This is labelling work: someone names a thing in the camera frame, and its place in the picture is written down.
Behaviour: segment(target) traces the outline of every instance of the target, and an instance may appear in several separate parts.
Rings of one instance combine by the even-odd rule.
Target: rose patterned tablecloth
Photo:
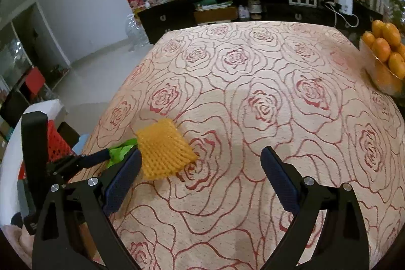
[[[405,220],[404,121],[361,66],[349,40],[317,25],[231,23],[163,36],[86,146],[96,152],[170,117],[198,155],[165,180],[138,177],[111,217],[137,263],[154,270],[259,269],[292,220],[260,166],[260,151],[271,145],[302,176],[352,184],[373,266]],[[321,212],[301,263],[312,255],[324,218]]]

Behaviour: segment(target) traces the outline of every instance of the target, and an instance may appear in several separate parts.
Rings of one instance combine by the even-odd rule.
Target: blue gripper pad
[[[142,156],[140,151],[136,150],[123,164],[105,191],[103,211],[106,216],[119,210],[141,166]]]
[[[260,163],[284,210],[297,215],[300,210],[298,191],[268,148],[262,150]]]

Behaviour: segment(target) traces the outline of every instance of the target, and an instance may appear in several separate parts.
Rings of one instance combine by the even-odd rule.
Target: yellow mesh
[[[169,118],[136,132],[142,169],[148,180],[168,177],[197,159]]]

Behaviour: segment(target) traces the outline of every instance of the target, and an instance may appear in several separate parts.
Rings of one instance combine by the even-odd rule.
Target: white modem
[[[338,4],[342,6],[340,12],[346,15],[353,15],[353,0],[339,0]]]

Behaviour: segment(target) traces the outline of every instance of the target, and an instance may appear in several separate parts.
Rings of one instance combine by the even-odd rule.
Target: bowl of fruit
[[[361,37],[360,52],[374,85],[385,94],[405,98],[405,46],[396,26],[373,21],[372,31]]]

